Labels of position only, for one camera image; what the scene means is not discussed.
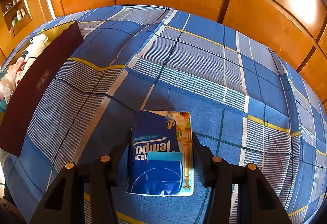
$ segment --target yellow stripe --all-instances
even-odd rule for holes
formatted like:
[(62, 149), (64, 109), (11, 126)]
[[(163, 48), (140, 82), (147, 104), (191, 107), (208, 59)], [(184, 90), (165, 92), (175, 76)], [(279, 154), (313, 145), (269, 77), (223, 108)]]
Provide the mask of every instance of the yellow stripe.
[(300, 135), (300, 132), (299, 131), (294, 132), (293, 134), (291, 134), (291, 137), (294, 137), (294, 136), (297, 136), (297, 135)]
[(79, 22), (80, 24), (85, 24), (85, 23), (95, 23), (95, 22), (104, 22), (104, 21), (101, 21), (101, 20), (98, 20), (98, 21), (85, 21), (85, 22)]
[(308, 207), (308, 206), (304, 206), (304, 207), (298, 209), (297, 211), (294, 211), (294, 212), (288, 214), (288, 216), (291, 217), (291, 216), (293, 216), (293, 215), (295, 215), (295, 214), (301, 212), (302, 210), (305, 210), (307, 207)]
[[(91, 202), (91, 199), (90, 199), (90, 196), (84, 192), (84, 199), (86, 201), (88, 201), (89, 203)], [(145, 224), (144, 222), (142, 221), (139, 221), (139, 220), (135, 220), (133, 218), (131, 218), (130, 216), (126, 216), (118, 211), (116, 211), (116, 214), (117, 214), (117, 217), (120, 219), (120, 220), (124, 220), (128, 223), (131, 223), (131, 224)]]
[(316, 149), (316, 151), (317, 151), (319, 154), (321, 154), (321, 155), (323, 155), (323, 156), (325, 156), (325, 157), (327, 156), (327, 154), (325, 154), (325, 153), (319, 151), (318, 149)]
[(91, 68), (93, 68), (93, 69), (95, 69), (97, 71), (100, 71), (100, 72), (101, 71), (106, 71), (108, 69), (119, 69), (119, 68), (124, 68), (125, 67), (124, 64), (117, 64), (117, 65), (111, 65), (111, 66), (107, 66), (105, 68), (101, 68), (101, 67), (98, 67), (95, 64), (93, 64), (93, 63), (91, 63), (91, 62), (89, 62), (87, 60), (84, 60), (84, 59), (81, 59), (81, 58), (76, 58), (76, 57), (74, 57), (74, 58), (68, 58), (67, 61), (77, 61), (77, 62), (86, 64), (89, 67), (91, 67)]
[(91, 202), (91, 198), (86, 192), (84, 192), (84, 199), (89, 203)]
[(122, 214), (122, 213), (119, 213), (119, 212), (117, 212), (117, 211), (116, 211), (116, 213), (117, 213), (117, 217), (118, 217), (119, 219), (124, 220), (124, 221), (126, 221), (126, 222), (128, 222), (128, 223), (131, 223), (131, 224), (145, 224), (145, 223), (142, 222), (142, 221), (135, 220), (135, 219), (133, 219), (133, 218), (131, 218), (131, 217), (129, 217), (129, 216), (126, 216), (126, 215), (124, 215), (124, 214)]
[(291, 79), (288, 79), (289, 80), (289, 82), (291, 83), (291, 85), (293, 86), (293, 88), (306, 100), (306, 102), (309, 102), (307, 99), (306, 99), (306, 97), (300, 92), (300, 91), (298, 91), (297, 89), (296, 89), (296, 87), (294, 86), (294, 84), (293, 84), (293, 82), (292, 82), (292, 80)]
[(251, 121), (254, 121), (256, 123), (260, 123), (260, 124), (264, 124), (266, 127), (269, 127), (269, 128), (272, 128), (272, 129), (275, 129), (277, 131), (280, 131), (280, 132), (287, 132), (289, 133), (289, 129), (286, 129), (286, 128), (282, 128), (282, 127), (279, 127), (279, 126), (276, 126), (272, 123), (267, 123), (267, 122), (264, 122), (263, 120), (259, 119), (259, 118), (256, 118), (254, 116), (251, 116), (251, 115), (248, 115), (247, 116), (248, 120), (251, 120)]
[[(187, 31), (185, 31), (185, 30), (181, 30), (181, 29), (174, 28), (174, 27), (171, 27), (171, 26), (167, 26), (167, 27), (168, 27), (168, 28), (171, 28), (171, 29), (174, 29), (174, 30), (177, 30), (177, 31), (179, 31), (179, 32), (183, 32), (183, 33), (186, 33), (186, 34), (189, 34), (189, 35), (192, 35), (192, 36), (195, 36), (195, 37), (198, 37), (198, 38), (201, 38), (201, 39), (207, 40), (207, 41), (212, 42), (212, 43), (214, 43), (214, 44), (217, 44), (217, 45), (219, 45), (219, 46), (221, 46), (221, 47), (224, 47), (224, 45), (222, 45), (222, 44), (220, 44), (220, 43), (218, 43), (218, 42), (215, 42), (215, 41), (213, 41), (213, 40), (211, 40), (211, 39), (208, 39), (208, 38), (205, 38), (205, 37), (201, 37), (201, 36), (196, 35), (196, 34), (193, 34), (193, 33), (191, 33), (191, 32), (187, 32)], [(233, 52), (235, 52), (235, 53), (237, 53), (236, 50), (233, 50), (233, 49), (228, 48), (228, 47), (226, 47), (226, 46), (225, 46), (225, 48), (228, 49), (228, 50), (231, 50), (231, 51), (233, 51)]]

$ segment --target wooden shelf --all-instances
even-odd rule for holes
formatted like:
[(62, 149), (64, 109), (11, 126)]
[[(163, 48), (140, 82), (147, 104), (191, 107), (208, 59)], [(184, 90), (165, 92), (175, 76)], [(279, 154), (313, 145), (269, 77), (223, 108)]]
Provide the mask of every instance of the wooden shelf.
[(25, 16), (22, 16), (22, 19), (21, 20), (19, 20), (19, 21), (17, 21), (16, 22), (16, 24), (13, 26), (13, 27), (11, 27), (10, 29), (13, 29), (20, 21), (22, 21), (23, 20), (23, 18), (25, 18), (25, 17), (27, 17), (28, 15), (25, 15)]
[(16, 2), (16, 4), (14, 4), (12, 7), (10, 7), (2, 16), (4, 17), (6, 14), (8, 14), (9, 13), (9, 11), (12, 9), (12, 8), (14, 8), (19, 2), (20, 2), (21, 0), (18, 0), (17, 2)]

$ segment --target tissue pack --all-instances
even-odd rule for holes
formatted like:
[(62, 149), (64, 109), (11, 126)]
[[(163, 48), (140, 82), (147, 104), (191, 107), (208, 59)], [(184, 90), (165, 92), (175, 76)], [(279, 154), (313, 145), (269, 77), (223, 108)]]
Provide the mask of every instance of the tissue pack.
[(190, 113), (135, 112), (126, 192), (149, 196), (190, 196), (193, 182)]

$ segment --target shelf item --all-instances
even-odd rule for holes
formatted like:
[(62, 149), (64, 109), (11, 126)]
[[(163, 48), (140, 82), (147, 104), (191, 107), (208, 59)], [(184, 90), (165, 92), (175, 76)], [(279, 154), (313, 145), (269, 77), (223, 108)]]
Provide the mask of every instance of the shelf item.
[(18, 20), (14, 26), (11, 26), (10, 29), (13, 29), (13, 28), (14, 28), (14, 27), (15, 27), (15, 26), (20, 22), (20, 21), (22, 21), (22, 19)]
[(15, 24), (14, 27), (11, 27), (9, 31), (13, 31), (14, 35), (16, 36), (24, 27), (27, 26), (28, 23), (30, 23), (32, 20), (29, 17), (29, 15), (26, 15), (24, 18), (22, 18), (19, 22)]
[(19, 9), (16, 11), (16, 14), (17, 14), (18, 21), (22, 20), (22, 13), (20, 12)]
[(8, 12), (12, 9), (12, 8), (14, 8), (19, 2), (20, 2), (21, 0), (18, 0), (17, 2), (16, 2), (16, 4), (14, 4), (12, 7), (10, 7), (2, 16), (4, 17), (6, 14), (8, 14)]
[(22, 17), (26, 16), (26, 12), (25, 12), (24, 8), (21, 8), (20, 11), (21, 11)]

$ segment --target white stripe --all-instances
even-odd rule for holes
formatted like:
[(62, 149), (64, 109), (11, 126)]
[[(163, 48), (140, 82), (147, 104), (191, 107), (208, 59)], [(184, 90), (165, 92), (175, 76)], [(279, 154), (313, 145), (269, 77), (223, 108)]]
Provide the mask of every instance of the white stripe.
[(243, 117), (242, 147), (246, 147), (246, 139), (247, 139), (247, 118)]
[(113, 17), (117, 16), (118, 14), (120, 14), (121, 12), (123, 12), (125, 10), (126, 6), (123, 7), (122, 10), (120, 10), (117, 14), (114, 14), (113, 16), (109, 17), (107, 20), (112, 19)]
[(110, 96), (113, 96), (121, 83), (124, 81), (124, 79), (127, 77), (128, 72), (124, 69), (120, 75), (117, 77), (116, 81), (112, 84), (112, 86), (107, 91), (107, 94)]
[(263, 151), (263, 154), (262, 154), (262, 169), (261, 169), (261, 172), (264, 173), (264, 152), (265, 152), (265, 149), (264, 149), (264, 142), (265, 142), (265, 138), (264, 138), (264, 126), (262, 125), (262, 151)]
[(151, 86), (151, 88), (150, 88), (150, 90), (149, 90), (149, 92), (148, 92), (148, 94), (147, 94), (147, 96), (146, 96), (146, 98), (145, 98), (145, 100), (144, 100), (144, 102), (143, 102), (140, 110), (143, 110), (144, 109), (144, 106), (147, 103), (147, 101), (148, 101), (148, 99), (149, 99), (149, 97), (151, 95), (151, 92), (152, 92), (153, 88), (154, 88), (154, 84), (152, 84), (152, 86)]
[(50, 175), (49, 175), (49, 180), (48, 180), (48, 184), (46, 186), (46, 189), (48, 190), (49, 186), (50, 186), (50, 179), (51, 179), (51, 175), (52, 175), (52, 170), (50, 171)]
[[(99, 25), (97, 25), (94, 29), (96, 29), (96, 28), (98, 28), (99, 26), (101, 26), (102, 24), (104, 23), (104, 21), (103, 22), (101, 22)], [(86, 33), (85, 34), (85, 36), (83, 37), (83, 39), (85, 39), (92, 31), (94, 31), (94, 29), (92, 29), (92, 30), (90, 30), (88, 33)]]
[(240, 65), (240, 71), (241, 71), (242, 89), (243, 89), (244, 94), (248, 96), (249, 94), (246, 90), (243, 62), (242, 62), (242, 57), (240, 54), (238, 54), (238, 63)]
[[(142, 74), (156, 78), (158, 76), (159, 70), (161, 69), (161, 66), (142, 60), (140, 58), (133, 69)], [(219, 101), (220, 103), (222, 103), (224, 99), (224, 93), (226, 90), (225, 86), (178, 70), (172, 70), (165, 67), (162, 71), (160, 80), (190, 92), (200, 94), (204, 97)], [(230, 105), (243, 111), (244, 101), (245, 95), (228, 88), (225, 99), (226, 105)]]
[(308, 208), (305, 208), (304, 210), (296, 213), (295, 215), (290, 217), (290, 220), (293, 224), (301, 224), (303, 223), (303, 220), (305, 219), (305, 215)]
[(229, 216), (232, 214), (232, 211), (233, 211), (233, 208), (234, 208), (234, 205), (235, 205), (237, 194), (238, 194), (238, 184), (235, 184), (234, 185), (234, 189), (233, 189), (233, 193), (232, 193), (231, 211), (230, 211)]
[(240, 43), (239, 43), (239, 39), (238, 39), (238, 31), (235, 31), (235, 36), (236, 36), (236, 50), (238, 53), (241, 53), (240, 51)]
[(129, 68), (134, 67), (139, 57), (141, 57), (150, 48), (150, 46), (157, 39), (157, 37), (158, 37), (157, 35), (153, 35), (153, 37), (148, 41), (148, 43), (144, 46), (144, 48), (132, 58), (132, 60), (127, 65)]
[(93, 115), (93, 118), (91, 119), (91, 121), (89, 122), (87, 128), (85, 129), (82, 137), (81, 137), (81, 140), (80, 140), (80, 143), (74, 153), (74, 156), (72, 158), (72, 162), (74, 163), (78, 163), (78, 161), (80, 160), (80, 157), (83, 153), (83, 150), (85, 149), (86, 147), (86, 144), (87, 142), (89, 141), (95, 127), (97, 126), (99, 120), (101, 119), (105, 109), (107, 108), (109, 102), (110, 102), (110, 98), (108, 97), (104, 97), (101, 105), (99, 106), (99, 108), (97, 109), (97, 111), (95, 112), (95, 114)]
[(159, 35), (161, 34), (162, 31), (164, 31), (164, 29), (166, 29), (166, 27), (164, 25), (162, 25), (157, 31), (156, 33), (158, 33)]
[(132, 11), (130, 11), (128, 14), (126, 14), (126, 15), (124, 15), (122, 18), (118, 19), (118, 21), (120, 21), (120, 20), (123, 19), (124, 17), (128, 16), (130, 13), (134, 12), (134, 11), (136, 10), (136, 8), (137, 8), (137, 5), (135, 5), (135, 8), (134, 8)]
[(253, 60), (253, 55), (252, 55), (252, 49), (251, 49), (251, 42), (250, 42), (250, 38), (249, 38), (249, 48), (250, 48), (251, 58), (252, 58), (252, 60)]
[(92, 14), (96, 9), (94, 9), (91, 13), (89, 13), (86, 17), (88, 17), (90, 14)]
[(173, 17), (176, 15), (176, 13), (177, 13), (177, 10), (174, 9), (173, 13), (170, 15), (169, 18), (167, 18), (167, 20), (164, 22), (164, 24), (165, 24), (165, 25), (168, 25), (169, 22), (170, 22), (170, 21), (173, 19)]
[(140, 32), (142, 32), (144, 29), (146, 29), (147, 27), (148, 27), (149, 25), (147, 25), (146, 27), (144, 27), (144, 28), (142, 28), (139, 32), (137, 32), (121, 49), (120, 49), (120, 51), (119, 51), (119, 53), (117, 54), (117, 57), (112, 61), (112, 63), (110, 64), (110, 65), (112, 65), (113, 64), (113, 62), (118, 58), (118, 56), (120, 55), (120, 53), (122, 52), (122, 50), (124, 49), (124, 47), (137, 35), (137, 34), (139, 34)]
[(223, 72), (223, 76), (224, 76), (224, 85), (225, 85), (225, 87), (227, 87), (227, 84), (226, 84), (226, 59), (225, 59), (225, 48), (223, 48), (223, 55), (224, 55), (224, 72)]
[(224, 98), (223, 98), (223, 104), (225, 104), (225, 100), (226, 100), (226, 94), (227, 94), (227, 87), (226, 87), (226, 89), (225, 89), (225, 93), (224, 93)]
[(191, 15), (191, 14), (188, 14), (187, 20), (186, 20), (185, 25), (183, 26), (182, 30), (184, 30), (184, 28), (186, 27), (186, 24), (187, 24), (187, 22), (188, 22), (188, 20), (189, 20), (189, 18), (190, 18), (190, 15)]
[(249, 101), (250, 101), (250, 97), (245, 96), (245, 102), (244, 102), (244, 112), (245, 113), (247, 113), (247, 111), (249, 110)]

